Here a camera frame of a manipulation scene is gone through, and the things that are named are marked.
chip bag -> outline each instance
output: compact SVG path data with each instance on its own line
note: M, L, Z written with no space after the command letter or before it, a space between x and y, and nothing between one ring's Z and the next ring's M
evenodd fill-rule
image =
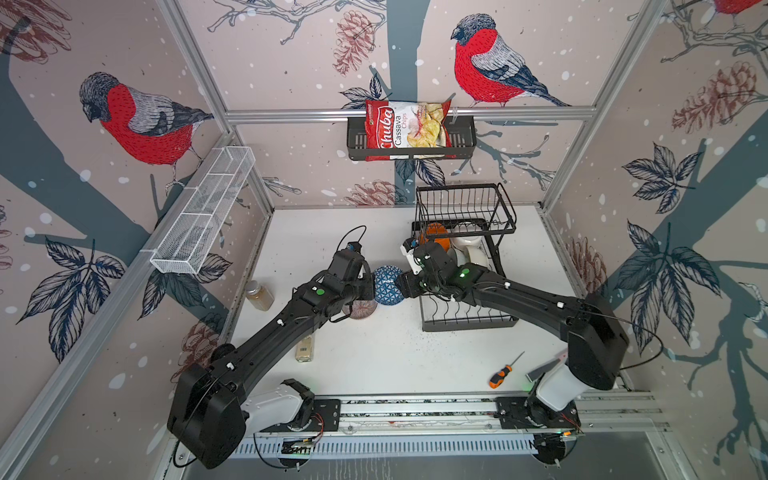
M450 147L451 140L443 121L451 101L441 104L409 101L366 101L368 148ZM416 158L442 155L417 155ZM397 160L408 155L366 157L366 161Z

glass jar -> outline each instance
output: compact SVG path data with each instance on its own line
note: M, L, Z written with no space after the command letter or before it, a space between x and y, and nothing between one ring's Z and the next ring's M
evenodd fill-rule
M275 301L272 293L259 283L258 280L251 280L245 284L245 296L248 297L253 306L265 312L270 309L272 302Z

bird's red breast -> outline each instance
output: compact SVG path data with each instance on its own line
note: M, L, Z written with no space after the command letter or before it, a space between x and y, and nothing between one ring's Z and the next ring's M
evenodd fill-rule
M496 42L496 30L485 28L475 33L467 45L456 43L456 62L454 72L458 85L475 101L507 103L510 98L525 93L517 87L501 84L484 77L472 64L472 56L486 53Z
M760 3L760 0L714 0L715 11L735 15L747 10L752 5Z
M175 163L192 145L192 125L161 136L137 134L128 127L136 114L136 104L128 88L119 84L107 95L110 121L101 121L104 128L133 158L146 164Z

black wire dish rack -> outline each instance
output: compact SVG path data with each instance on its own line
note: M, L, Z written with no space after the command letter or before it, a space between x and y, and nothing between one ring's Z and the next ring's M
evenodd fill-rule
M445 233L430 227L440 223ZM517 214L501 184L447 185L416 189L416 218L412 233L416 239L482 236L480 250L489 259L489 268L504 275L498 246L505 235L516 230ZM514 326L518 318L499 310L446 302L437 296L419 297L422 330L446 332Z

screwdriver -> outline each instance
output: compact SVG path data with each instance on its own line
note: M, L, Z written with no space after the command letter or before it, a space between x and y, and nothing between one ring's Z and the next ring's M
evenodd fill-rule
M491 377L491 381L488 382L488 384L491 386L492 389L495 389L498 386L500 386L502 383L504 383L504 378L507 375L509 375L509 373L512 371L512 366L515 364L515 362L517 362L520 359L520 357L523 356L523 353L518 355L518 358L516 358L512 363L510 363L509 365L506 365L501 370L501 372L493 374L493 377Z

